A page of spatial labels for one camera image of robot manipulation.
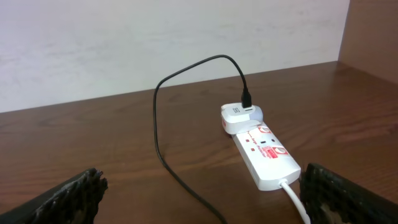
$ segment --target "white wall charger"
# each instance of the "white wall charger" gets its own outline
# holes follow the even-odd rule
[[[241,103],[221,107],[222,125],[231,134],[259,190],[283,188],[293,200],[305,224],[310,223],[300,199],[289,184],[300,177],[301,167],[262,121],[260,107]]]

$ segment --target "power socket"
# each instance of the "power socket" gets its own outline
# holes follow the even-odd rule
[[[277,190],[299,178],[300,166],[264,122],[233,139],[259,190]]]

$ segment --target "extension cord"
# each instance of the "extension cord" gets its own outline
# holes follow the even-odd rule
[[[264,122],[233,139],[259,190],[277,190],[299,178],[301,167]]]

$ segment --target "wooden table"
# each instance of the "wooden table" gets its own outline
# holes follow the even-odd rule
[[[304,168],[317,162],[398,203],[398,86],[330,62],[248,75],[264,121]],[[285,192],[258,191],[220,106],[239,77],[162,88],[160,150],[229,223],[300,223]],[[153,90],[0,114],[0,213],[89,167],[109,189],[96,223],[218,223],[160,164]],[[298,192],[297,182],[292,184]]]

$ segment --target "power strip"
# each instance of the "power strip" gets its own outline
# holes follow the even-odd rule
[[[233,139],[259,190],[277,190],[299,178],[300,166],[264,122]]]

